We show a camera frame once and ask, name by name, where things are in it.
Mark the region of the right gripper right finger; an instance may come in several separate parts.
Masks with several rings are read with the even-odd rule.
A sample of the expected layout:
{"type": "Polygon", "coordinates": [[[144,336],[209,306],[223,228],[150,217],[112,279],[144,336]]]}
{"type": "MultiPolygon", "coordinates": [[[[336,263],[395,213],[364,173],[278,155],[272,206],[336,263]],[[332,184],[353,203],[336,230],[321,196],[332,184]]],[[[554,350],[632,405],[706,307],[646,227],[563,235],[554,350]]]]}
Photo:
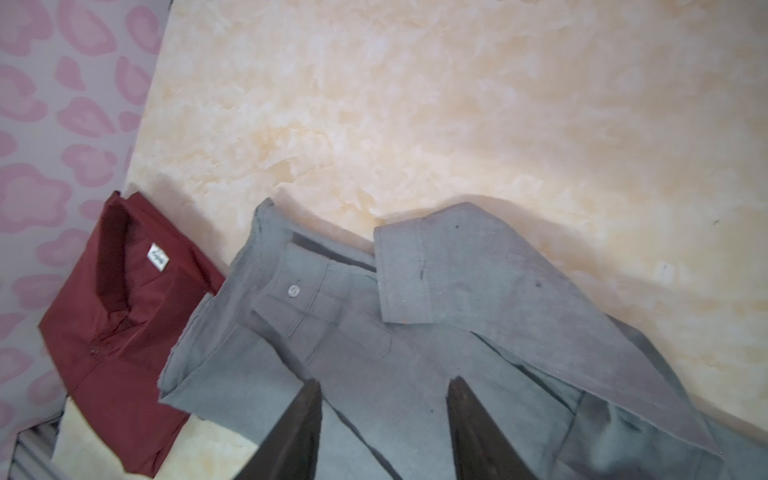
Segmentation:
{"type": "Polygon", "coordinates": [[[446,403],[457,479],[536,478],[462,377],[450,381],[446,403]]]}

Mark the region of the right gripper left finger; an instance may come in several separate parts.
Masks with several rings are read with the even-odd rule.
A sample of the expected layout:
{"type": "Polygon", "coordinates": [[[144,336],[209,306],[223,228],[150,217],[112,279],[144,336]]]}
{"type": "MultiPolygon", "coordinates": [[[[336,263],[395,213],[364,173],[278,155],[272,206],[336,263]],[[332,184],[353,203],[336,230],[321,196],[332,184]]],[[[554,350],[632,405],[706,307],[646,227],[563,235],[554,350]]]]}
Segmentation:
{"type": "Polygon", "coordinates": [[[314,479],[321,423],[321,386],[309,380],[235,479],[314,479]]]}

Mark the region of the grey long sleeve shirt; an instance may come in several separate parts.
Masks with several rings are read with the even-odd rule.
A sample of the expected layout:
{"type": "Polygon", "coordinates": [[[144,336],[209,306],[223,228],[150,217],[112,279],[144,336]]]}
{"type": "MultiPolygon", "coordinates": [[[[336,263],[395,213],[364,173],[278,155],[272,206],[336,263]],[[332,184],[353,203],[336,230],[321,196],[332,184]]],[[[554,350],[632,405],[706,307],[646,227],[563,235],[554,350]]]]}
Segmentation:
{"type": "Polygon", "coordinates": [[[765,446],[702,414],[637,329],[471,203],[379,227],[373,253],[271,201],[159,377],[163,403],[261,443],[323,392],[321,479],[451,479],[464,378],[539,479],[763,479],[765,446]]]}

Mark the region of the maroon long sleeve shirt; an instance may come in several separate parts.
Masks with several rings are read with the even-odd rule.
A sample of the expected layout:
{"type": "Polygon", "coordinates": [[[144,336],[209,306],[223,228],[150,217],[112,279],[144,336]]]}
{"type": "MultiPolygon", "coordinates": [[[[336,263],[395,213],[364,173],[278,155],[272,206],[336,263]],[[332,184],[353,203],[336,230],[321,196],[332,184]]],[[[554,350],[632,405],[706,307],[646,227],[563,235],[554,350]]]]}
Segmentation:
{"type": "Polygon", "coordinates": [[[39,328],[67,393],[132,474],[156,476],[188,414],[157,380],[224,275],[141,193],[114,192],[39,328]]]}

